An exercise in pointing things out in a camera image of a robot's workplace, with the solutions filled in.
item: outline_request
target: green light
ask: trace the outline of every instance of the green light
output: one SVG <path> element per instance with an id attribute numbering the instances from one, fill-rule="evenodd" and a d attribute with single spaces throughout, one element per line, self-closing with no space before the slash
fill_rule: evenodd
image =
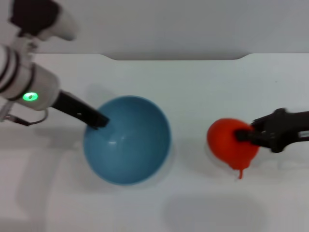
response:
<path id="1" fill-rule="evenodd" d="M 37 93 L 25 93 L 23 99 L 25 101 L 34 101 L 37 100 L 38 94 Z"/>

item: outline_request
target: red balloon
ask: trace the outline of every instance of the red balloon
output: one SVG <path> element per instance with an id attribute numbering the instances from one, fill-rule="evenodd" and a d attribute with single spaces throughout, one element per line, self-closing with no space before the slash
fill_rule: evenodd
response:
<path id="1" fill-rule="evenodd" d="M 239 178 L 242 179 L 243 170 L 250 166 L 259 146 L 237 141 L 234 135 L 236 130 L 252 131 L 253 128 L 238 119 L 222 118 L 208 129 L 207 141 L 213 154 L 232 169 L 239 170 Z"/>

